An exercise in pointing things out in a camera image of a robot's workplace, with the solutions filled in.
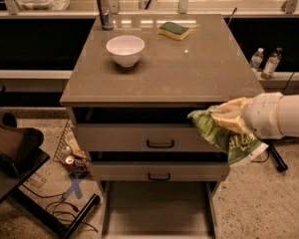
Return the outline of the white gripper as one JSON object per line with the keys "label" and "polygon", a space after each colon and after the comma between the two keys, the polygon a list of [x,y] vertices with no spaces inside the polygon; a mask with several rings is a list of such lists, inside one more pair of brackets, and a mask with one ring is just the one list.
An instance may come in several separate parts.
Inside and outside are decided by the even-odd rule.
{"label": "white gripper", "polygon": [[222,114],[212,113],[211,117],[218,125],[236,133],[252,131],[258,138],[279,139],[282,133],[277,112],[282,98],[281,93],[263,93],[254,98],[234,99],[219,106]]}

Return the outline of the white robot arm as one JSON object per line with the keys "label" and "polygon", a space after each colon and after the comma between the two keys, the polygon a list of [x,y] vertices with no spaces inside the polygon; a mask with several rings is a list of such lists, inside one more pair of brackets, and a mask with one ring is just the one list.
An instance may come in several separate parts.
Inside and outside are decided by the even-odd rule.
{"label": "white robot arm", "polygon": [[252,132],[261,139],[299,137],[299,95],[263,93],[239,98],[212,108],[211,117],[231,131]]}

